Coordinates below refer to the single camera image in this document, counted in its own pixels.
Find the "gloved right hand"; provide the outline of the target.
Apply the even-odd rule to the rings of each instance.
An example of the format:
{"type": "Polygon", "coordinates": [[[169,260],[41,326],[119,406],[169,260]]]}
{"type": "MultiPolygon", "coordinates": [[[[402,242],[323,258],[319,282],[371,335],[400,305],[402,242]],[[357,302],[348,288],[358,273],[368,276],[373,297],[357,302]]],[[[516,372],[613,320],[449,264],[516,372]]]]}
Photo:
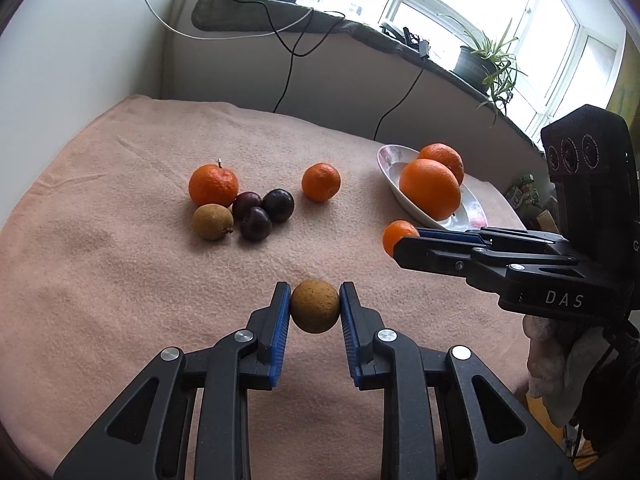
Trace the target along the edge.
{"type": "Polygon", "coordinates": [[[608,350],[603,330],[533,315],[524,316],[523,330],[529,339],[528,395],[542,400],[554,426],[565,426],[589,374],[608,350]]]}

